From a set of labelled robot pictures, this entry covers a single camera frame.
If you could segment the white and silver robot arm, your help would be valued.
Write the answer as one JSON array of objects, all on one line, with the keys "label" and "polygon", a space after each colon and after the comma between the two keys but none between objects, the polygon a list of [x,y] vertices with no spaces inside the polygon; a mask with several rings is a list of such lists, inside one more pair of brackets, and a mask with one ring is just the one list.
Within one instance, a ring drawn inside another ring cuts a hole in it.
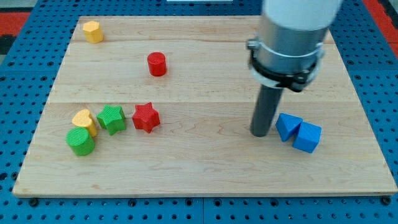
[{"label": "white and silver robot arm", "polygon": [[247,41],[253,77],[269,88],[302,91],[316,77],[323,41],[342,0],[264,0]]}]

